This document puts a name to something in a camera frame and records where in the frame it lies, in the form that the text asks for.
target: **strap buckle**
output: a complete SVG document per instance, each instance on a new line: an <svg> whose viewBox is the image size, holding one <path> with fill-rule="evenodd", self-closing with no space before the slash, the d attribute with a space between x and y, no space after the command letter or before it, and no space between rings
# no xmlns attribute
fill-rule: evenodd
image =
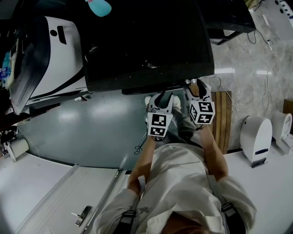
<svg viewBox="0 0 293 234"><path fill-rule="evenodd" d="M136 217L136 211L128 210L122 214L122 218L121 218L120 222L132 224L132 221L135 217Z"/></svg>
<svg viewBox="0 0 293 234"><path fill-rule="evenodd" d="M231 203L226 203L224 205L222 205L221 207L221 211L227 216L227 217L231 217L234 214L237 213L235 207L231 204Z"/></svg>

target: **marble floor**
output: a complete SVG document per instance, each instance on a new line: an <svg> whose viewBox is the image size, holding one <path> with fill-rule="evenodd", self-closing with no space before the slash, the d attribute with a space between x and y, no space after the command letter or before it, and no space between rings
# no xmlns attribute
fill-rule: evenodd
<svg viewBox="0 0 293 234"><path fill-rule="evenodd" d="M258 32L255 34L256 44L249 42L247 34L241 34L221 46L212 44L214 76L221 78L223 89L232 91L229 149L239 148L241 126L247 116L266 115L271 118L276 110L282 112L285 98L293 99L293 40L282 41L278 37L268 17L266 2L251 15L264 39L273 41L272 50ZM266 25L262 15L267 16L270 27ZM249 34L252 42L255 41L253 34ZM270 104L269 97L264 96L267 74ZM217 77L203 80L212 87L212 91L223 90L219 88L220 80Z"/></svg>
<svg viewBox="0 0 293 234"><path fill-rule="evenodd" d="M284 98L293 98L293 40L282 41L276 29L265 24L262 15L268 15L266 2L252 17L263 37L273 41L272 48L258 32L255 44L249 42L247 34L220 46L212 44L216 74L202 78L212 91L232 91L229 149L240 147L240 130L247 116L271 118L274 111L282 111ZM254 42L253 33L249 37ZM270 104L264 95L267 74ZM215 76L221 78L222 89ZM175 94L183 101L182 90ZM64 102L19 126L30 139L34 154L82 166L131 170L137 160L134 148L146 132L145 96L124 96L121 91L93 93L87 102Z"/></svg>

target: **table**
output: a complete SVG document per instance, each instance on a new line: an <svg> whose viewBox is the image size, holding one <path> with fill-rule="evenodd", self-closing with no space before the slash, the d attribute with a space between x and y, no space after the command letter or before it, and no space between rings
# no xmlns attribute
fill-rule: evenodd
<svg viewBox="0 0 293 234"><path fill-rule="evenodd" d="M198 0L208 33L212 39L221 39L218 45L242 33L255 30L255 24L244 0ZM223 30L234 31L225 36Z"/></svg>
<svg viewBox="0 0 293 234"><path fill-rule="evenodd" d="M112 11L105 17L93 14L84 1L67 5L78 16L73 21L89 91L155 92L214 74L209 36L195 1L108 2Z"/></svg>

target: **backpack strap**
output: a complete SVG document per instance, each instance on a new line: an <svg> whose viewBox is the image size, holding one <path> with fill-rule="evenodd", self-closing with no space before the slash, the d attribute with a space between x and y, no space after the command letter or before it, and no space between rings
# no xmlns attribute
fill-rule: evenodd
<svg viewBox="0 0 293 234"><path fill-rule="evenodd" d="M233 204L228 203L223 197L215 176L208 175L207 179L210 183L213 195L221 202L221 216L225 234L245 234L246 228L243 219Z"/></svg>
<svg viewBox="0 0 293 234"><path fill-rule="evenodd" d="M138 177L139 184L141 186L141 192L139 197L143 194L146 188L146 178L142 175ZM136 207L139 200L133 204L131 210L125 211L122 214L121 220L119 221L113 234L120 234L123 231L124 234L134 234L137 228L137 216Z"/></svg>

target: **white machine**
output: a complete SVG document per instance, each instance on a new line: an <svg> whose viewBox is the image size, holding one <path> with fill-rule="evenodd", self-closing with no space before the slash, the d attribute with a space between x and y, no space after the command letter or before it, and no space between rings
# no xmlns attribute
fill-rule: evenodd
<svg viewBox="0 0 293 234"><path fill-rule="evenodd" d="M272 126L268 118L249 116L245 119L240 133L240 146L245 156L252 162L252 168L266 162L271 138Z"/></svg>
<svg viewBox="0 0 293 234"><path fill-rule="evenodd" d="M273 137L276 144L286 154L293 152L293 136L290 134L292 125L292 115L275 112L272 119Z"/></svg>
<svg viewBox="0 0 293 234"><path fill-rule="evenodd" d="M9 92L16 114L87 93L80 35L73 22L33 19L19 32L14 53Z"/></svg>

